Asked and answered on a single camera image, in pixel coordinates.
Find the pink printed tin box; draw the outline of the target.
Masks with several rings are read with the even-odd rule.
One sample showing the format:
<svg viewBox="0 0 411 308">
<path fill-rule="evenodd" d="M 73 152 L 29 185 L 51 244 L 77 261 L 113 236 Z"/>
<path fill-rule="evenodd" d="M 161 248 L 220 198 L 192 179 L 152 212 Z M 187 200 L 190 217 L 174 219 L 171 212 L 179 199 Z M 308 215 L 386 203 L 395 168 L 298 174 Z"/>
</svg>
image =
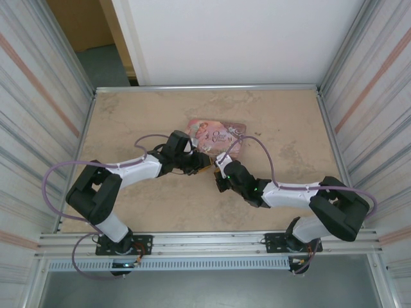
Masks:
<svg viewBox="0 0 411 308">
<path fill-rule="evenodd" d="M 240 137 L 245 135 L 247 126 L 242 123 L 192 119 L 186 127 L 194 147 L 211 158 L 226 152 Z"/>
</svg>

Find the small black controller board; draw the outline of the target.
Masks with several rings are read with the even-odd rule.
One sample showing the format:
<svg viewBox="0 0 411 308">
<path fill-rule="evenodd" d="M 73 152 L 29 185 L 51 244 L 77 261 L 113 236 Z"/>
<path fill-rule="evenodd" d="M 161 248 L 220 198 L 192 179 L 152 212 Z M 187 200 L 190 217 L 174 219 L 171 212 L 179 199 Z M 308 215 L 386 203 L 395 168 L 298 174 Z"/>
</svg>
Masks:
<svg viewBox="0 0 411 308">
<path fill-rule="evenodd" d="M 126 275 L 136 269 L 137 264 L 134 262 L 113 262 L 110 273 L 114 277 L 124 278 Z"/>
<path fill-rule="evenodd" d="M 309 265 L 307 265 L 307 261 L 309 257 L 289 257 L 288 262 L 290 269 L 288 270 L 293 275 L 302 275 L 307 272 Z"/>
</svg>

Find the brown cardboard box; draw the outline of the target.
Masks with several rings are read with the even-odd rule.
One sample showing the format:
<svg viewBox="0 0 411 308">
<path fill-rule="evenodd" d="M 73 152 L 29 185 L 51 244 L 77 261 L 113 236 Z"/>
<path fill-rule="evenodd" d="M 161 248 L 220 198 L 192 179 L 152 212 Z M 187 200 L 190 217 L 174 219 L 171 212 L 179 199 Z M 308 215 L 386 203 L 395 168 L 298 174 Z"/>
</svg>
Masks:
<svg viewBox="0 0 411 308">
<path fill-rule="evenodd" d="M 114 44 L 99 0 L 46 0 L 76 52 Z"/>
</svg>

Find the aluminium mounting rail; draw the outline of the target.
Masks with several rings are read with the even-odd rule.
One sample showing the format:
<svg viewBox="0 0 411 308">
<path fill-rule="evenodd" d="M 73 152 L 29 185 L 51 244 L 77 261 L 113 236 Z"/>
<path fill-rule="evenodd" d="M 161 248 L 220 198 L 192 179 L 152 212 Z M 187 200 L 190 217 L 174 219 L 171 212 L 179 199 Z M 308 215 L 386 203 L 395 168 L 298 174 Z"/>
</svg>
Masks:
<svg viewBox="0 0 411 308">
<path fill-rule="evenodd" d="M 265 231 L 242 232 L 152 232 L 147 250 L 150 257 L 248 257 L 267 254 Z M 95 257 L 96 238 L 83 240 L 81 233 L 42 234 L 35 256 L 67 259 L 76 242 L 76 256 Z M 356 241 L 345 242 L 334 236 L 323 237 L 317 255 L 367 255 L 383 252 L 375 230 L 361 229 Z"/>
</svg>

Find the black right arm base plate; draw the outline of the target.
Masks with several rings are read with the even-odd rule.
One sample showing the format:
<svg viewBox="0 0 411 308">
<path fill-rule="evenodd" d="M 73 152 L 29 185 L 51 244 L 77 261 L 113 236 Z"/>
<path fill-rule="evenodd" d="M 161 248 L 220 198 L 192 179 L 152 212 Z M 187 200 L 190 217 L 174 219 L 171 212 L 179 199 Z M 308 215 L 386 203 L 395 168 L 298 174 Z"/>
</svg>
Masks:
<svg viewBox="0 0 411 308">
<path fill-rule="evenodd" d="M 286 232 L 265 233 L 260 243 L 265 245 L 267 253 L 308 253 L 310 248 L 323 251 L 322 244 L 317 244 L 316 239 L 304 243 Z"/>
</svg>

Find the aluminium table frame bar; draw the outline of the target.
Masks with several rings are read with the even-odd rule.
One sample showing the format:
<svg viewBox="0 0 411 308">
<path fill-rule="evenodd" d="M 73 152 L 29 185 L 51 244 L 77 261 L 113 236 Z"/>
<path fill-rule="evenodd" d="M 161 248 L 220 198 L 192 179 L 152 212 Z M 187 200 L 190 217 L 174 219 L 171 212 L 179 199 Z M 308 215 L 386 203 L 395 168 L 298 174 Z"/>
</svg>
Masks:
<svg viewBox="0 0 411 308">
<path fill-rule="evenodd" d="M 346 185 L 351 187 L 352 182 L 348 173 L 348 170 L 345 166 L 345 162 L 343 159 L 343 156 L 340 151 L 340 147 L 337 141 L 337 135 L 331 125 L 331 121 L 328 115 L 328 111 L 326 109 L 326 105 L 324 102 L 324 99 L 322 97 L 322 94 L 320 93 L 319 90 L 317 90 L 317 103 L 319 105 L 320 113 L 324 122 L 324 126 L 326 129 L 326 133 L 328 135 L 329 143 L 331 145 L 331 149 L 333 152 L 333 156 L 335 158 L 335 162 L 337 164 L 337 169 L 341 178 L 341 181 Z"/>
<path fill-rule="evenodd" d="M 318 87 L 310 83 L 277 83 L 255 85 L 161 85 L 138 87 L 97 87 L 96 94 L 120 92 L 204 92 L 204 91 L 230 91 L 230 90 L 314 90 Z"/>
<path fill-rule="evenodd" d="M 83 145 L 84 145 L 84 142 L 85 142 L 85 139 L 86 139 L 86 136 L 87 136 L 87 132 L 88 132 L 89 125 L 90 125 L 90 122 L 91 122 L 92 114 L 94 112 L 94 107 L 95 107 L 95 104 L 96 104 L 96 98 L 97 98 L 97 92 L 94 93 L 93 99 L 92 99 L 91 104 L 89 106 L 87 116 L 85 118 L 85 124 L 84 124 L 82 134 L 81 134 L 80 139 L 79 139 L 78 149 L 77 149 L 77 152 L 76 152 L 75 160 L 79 160 L 81 158 L 82 151 L 83 151 Z"/>
</svg>

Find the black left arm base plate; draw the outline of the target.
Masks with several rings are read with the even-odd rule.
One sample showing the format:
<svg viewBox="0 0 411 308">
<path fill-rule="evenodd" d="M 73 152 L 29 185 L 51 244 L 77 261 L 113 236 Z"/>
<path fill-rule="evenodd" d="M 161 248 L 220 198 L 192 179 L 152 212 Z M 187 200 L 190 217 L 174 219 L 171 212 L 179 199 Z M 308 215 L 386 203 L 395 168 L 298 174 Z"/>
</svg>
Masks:
<svg viewBox="0 0 411 308">
<path fill-rule="evenodd" d="M 144 256 L 152 253 L 152 235 L 129 235 L 115 243 L 103 235 L 97 240 L 95 254 L 98 256 Z"/>
</svg>

